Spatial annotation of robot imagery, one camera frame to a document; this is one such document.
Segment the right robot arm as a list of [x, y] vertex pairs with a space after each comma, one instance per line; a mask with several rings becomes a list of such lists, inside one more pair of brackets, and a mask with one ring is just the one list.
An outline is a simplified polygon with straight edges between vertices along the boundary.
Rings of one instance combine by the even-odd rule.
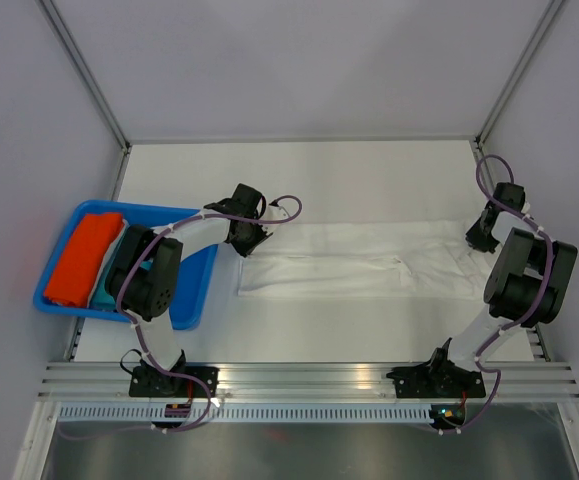
[[447, 395], [461, 370], [477, 371], [488, 355], [518, 329], [551, 323], [561, 310], [578, 249], [554, 241], [528, 215], [523, 187], [496, 185], [479, 219], [465, 235], [468, 246], [498, 257], [483, 291], [482, 312], [442, 347], [446, 360], [425, 371], [428, 388]]

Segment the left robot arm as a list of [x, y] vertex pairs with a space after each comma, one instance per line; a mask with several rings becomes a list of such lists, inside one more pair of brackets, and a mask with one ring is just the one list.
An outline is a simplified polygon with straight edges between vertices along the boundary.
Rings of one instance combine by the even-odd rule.
[[142, 358], [155, 368], [152, 383], [164, 395], [178, 395], [187, 384], [187, 372], [180, 366], [184, 352], [174, 339], [171, 322], [162, 317], [173, 302], [182, 262], [222, 243], [246, 257], [288, 218], [277, 201], [268, 203], [259, 191], [239, 184], [232, 196], [207, 204], [188, 218], [159, 227], [131, 225], [126, 230], [104, 288], [135, 329]]

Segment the white t-shirt with robot print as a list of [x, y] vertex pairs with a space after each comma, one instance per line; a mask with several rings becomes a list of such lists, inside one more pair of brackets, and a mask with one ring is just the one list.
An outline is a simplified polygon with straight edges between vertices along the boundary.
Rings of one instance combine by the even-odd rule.
[[265, 299], [482, 298], [494, 256], [465, 220], [287, 224], [240, 269], [238, 293]]

